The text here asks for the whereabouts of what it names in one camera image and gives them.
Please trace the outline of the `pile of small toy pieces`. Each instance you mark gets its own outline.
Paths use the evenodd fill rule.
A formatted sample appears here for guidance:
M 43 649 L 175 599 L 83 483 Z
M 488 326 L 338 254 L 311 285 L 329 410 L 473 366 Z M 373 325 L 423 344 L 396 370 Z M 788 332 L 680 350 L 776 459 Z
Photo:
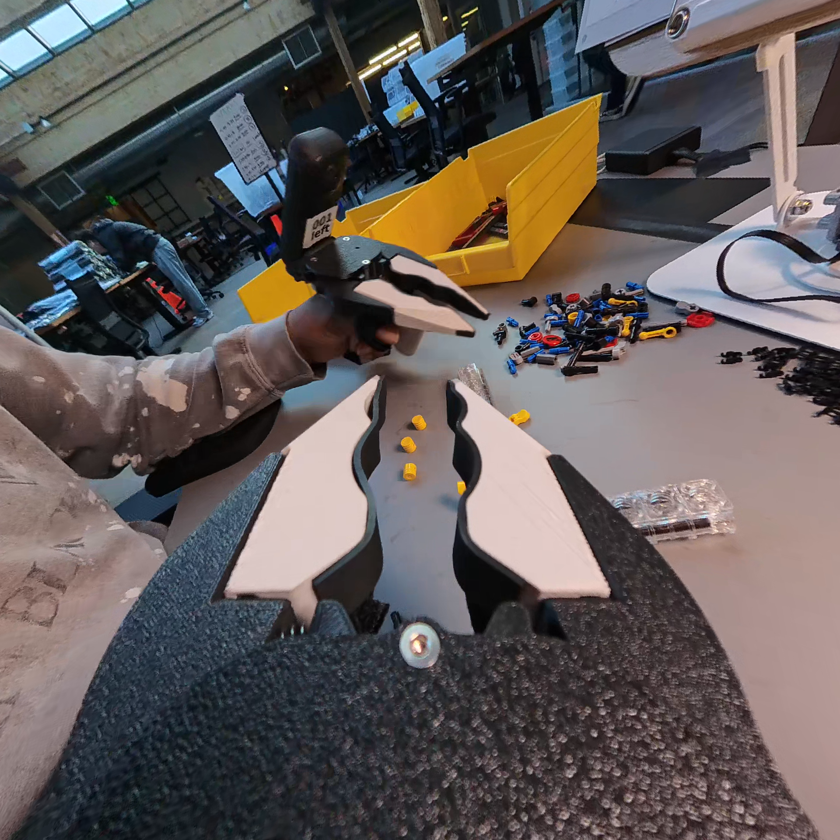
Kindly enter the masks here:
M 697 304 L 679 301 L 674 316 L 656 321 L 648 291 L 639 283 L 623 287 L 605 283 L 590 295 L 552 292 L 520 304 L 535 309 L 544 303 L 540 320 L 506 317 L 493 329 L 497 347 L 507 351 L 506 368 L 517 375 L 527 365 L 558 369 L 563 377 L 596 375 L 604 364 L 620 361 L 636 343 L 672 340 L 687 329 L 705 329 L 715 316 Z

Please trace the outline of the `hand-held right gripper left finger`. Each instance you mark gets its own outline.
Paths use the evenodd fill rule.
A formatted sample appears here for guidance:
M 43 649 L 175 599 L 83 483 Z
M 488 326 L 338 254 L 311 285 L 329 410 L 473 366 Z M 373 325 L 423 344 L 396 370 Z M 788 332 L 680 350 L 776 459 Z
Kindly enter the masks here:
M 352 614 L 372 597 L 383 553 L 369 478 L 385 398 L 373 376 L 281 451 L 225 572 L 226 600 L 287 602 L 312 623 L 322 602 Z

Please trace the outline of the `black power adapter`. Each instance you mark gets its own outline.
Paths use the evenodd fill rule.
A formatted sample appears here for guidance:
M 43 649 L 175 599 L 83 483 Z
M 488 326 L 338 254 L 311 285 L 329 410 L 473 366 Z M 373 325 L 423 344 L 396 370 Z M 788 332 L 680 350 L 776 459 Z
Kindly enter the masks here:
M 701 126 L 646 129 L 618 141 L 604 153 L 607 172 L 627 175 L 651 175 L 673 165 L 677 152 L 695 153 L 701 144 Z

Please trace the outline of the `person's left hand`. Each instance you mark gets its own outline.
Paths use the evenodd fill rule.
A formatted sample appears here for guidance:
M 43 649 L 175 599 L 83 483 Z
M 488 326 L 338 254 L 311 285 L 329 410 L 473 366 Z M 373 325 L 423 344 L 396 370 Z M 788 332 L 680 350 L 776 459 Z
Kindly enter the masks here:
M 320 295 L 290 310 L 286 326 L 294 349 L 313 370 L 336 360 L 368 364 L 389 354 L 402 337 L 399 328 L 386 325 L 376 331 L 374 344 L 363 341 L 352 321 L 334 314 Z

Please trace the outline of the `clear toy brick block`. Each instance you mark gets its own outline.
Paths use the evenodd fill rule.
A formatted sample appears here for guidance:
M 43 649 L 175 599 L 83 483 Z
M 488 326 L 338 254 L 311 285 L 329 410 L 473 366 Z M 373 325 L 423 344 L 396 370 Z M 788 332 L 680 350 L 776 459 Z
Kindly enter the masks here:
M 713 479 L 693 479 L 610 499 L 633 528 L 653 544 L 737 530 L 732 502 Z
M 458 368 L 458 379 L 472 392 L 480 396 L 491 406 L 494 406 L 494 400 L 485 373 L 476 363 L 466 364 Z

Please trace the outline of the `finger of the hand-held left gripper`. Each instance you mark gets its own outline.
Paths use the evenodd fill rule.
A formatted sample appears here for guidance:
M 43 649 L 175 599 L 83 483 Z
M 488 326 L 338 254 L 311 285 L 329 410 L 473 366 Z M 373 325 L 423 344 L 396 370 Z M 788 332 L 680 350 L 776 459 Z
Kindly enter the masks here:
M 399 291 L 461 314 L 488 320 L 489 311 L 443 271 L 422 259 L 395 255 L 387 260 L 387 280 Z
M 392 310 L 396 327 L 421 332 L 462 335 L 472 338 L 476 330 L 456 310 L 424 297 L 409 295 L 386 280 L 367 280 L 355 289 L 366 303 L 379 303 Z

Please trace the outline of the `white book stand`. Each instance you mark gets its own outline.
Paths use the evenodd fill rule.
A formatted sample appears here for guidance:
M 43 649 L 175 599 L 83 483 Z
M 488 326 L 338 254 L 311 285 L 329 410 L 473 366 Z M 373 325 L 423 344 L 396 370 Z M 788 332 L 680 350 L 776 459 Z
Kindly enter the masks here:
M 838 1 L 675 1 L 663 24 L 600 45 L 643 78 L 757 49 L 771 204 L 658 269 L 647 289 L 826 350 L 839 349 L 838 187 L 797 184 L 795 35 L 838 17 Z

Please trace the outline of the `yellow plastic bin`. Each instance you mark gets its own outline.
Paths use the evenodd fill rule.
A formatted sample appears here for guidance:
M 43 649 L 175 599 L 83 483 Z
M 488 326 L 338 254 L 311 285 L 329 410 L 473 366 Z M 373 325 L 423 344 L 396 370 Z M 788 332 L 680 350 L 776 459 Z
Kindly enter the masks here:
M 594 188 L 599 139 L 598 97 L 493 140 L 458 157 L 414 191 L 398 193 L 393 207 L 366 227 L 350 211 L 332 235 L 360 235 L 411 250 L 463 288 L 522 280 Z M 497 197 L 507 201 L 509 239 L 447 252 L 452 240 Z M 252 322 L 268 322 L 312 296 L 314 289 L 290 277 L 282 260 L 240 288 Z

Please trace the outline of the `black office chair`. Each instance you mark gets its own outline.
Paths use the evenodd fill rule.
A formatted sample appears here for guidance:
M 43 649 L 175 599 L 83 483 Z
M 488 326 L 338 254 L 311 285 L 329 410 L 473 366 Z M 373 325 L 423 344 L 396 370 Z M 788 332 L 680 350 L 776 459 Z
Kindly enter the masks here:
M 157 355 L 148 331 L 115 307 L 92 273 L 69 279 L 66 284 L 77 298 L 81 312 L 108 347 L 137 360 Z

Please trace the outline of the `heap of red black parts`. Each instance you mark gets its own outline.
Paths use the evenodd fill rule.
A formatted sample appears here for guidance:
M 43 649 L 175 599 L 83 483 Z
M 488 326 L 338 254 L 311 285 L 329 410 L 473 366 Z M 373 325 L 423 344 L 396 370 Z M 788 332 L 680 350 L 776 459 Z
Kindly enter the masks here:
M 508 239 L 508 203 L 498 196 L 452 240 L 447 252 L 503 243 Z

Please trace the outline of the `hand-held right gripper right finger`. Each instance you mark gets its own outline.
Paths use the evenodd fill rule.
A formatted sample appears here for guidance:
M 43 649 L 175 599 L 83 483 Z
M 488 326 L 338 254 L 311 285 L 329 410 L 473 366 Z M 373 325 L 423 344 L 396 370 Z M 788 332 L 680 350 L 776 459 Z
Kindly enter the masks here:
M 609 598 L 551 453 L 459 380 L 446 385 L 458 501 L 454 566 L 468 599 Z

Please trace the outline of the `person's speckled hoodie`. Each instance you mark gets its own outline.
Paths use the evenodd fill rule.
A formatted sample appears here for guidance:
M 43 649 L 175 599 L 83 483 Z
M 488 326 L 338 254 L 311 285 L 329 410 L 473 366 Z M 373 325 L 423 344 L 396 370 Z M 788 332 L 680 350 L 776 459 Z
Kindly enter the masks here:
M 1 445 L 1 835 L 9 838 L 166 552 L 5 409 Z

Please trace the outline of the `white sign board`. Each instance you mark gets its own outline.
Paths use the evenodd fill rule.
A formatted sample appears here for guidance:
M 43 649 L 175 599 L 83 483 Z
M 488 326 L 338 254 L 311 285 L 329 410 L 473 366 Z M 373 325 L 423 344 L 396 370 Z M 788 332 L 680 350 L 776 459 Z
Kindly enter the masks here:
M 253 184 L 277 167 L 276 156 L 249 110 L 243 93 L 236 93 L 209 118 L 243 182 Z

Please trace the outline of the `grey desk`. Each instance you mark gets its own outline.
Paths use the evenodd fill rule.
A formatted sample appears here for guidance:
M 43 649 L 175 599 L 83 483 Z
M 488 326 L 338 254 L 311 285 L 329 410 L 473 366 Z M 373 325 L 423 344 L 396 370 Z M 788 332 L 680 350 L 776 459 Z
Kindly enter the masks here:
M 364 379 L 339 364 L 337 405 L 386 386 L 383 570 L 358 611 L 299 623 L 225 599 L 280 453 L 164 562 L 88 692 L 68 837 L 838 838 L 837 430 L 716 366 L 757 339 L 726 323 L 580 381 L 510 378 L 490 329 L 518 297 L 481 290 L 475 339 Z M 459 584 L 446 385 L 470 363 L 500 413 L 530 412 L 609 598 L 473 602 Z M 735 533 L 653 544 L 610 502 L 698 479 Z

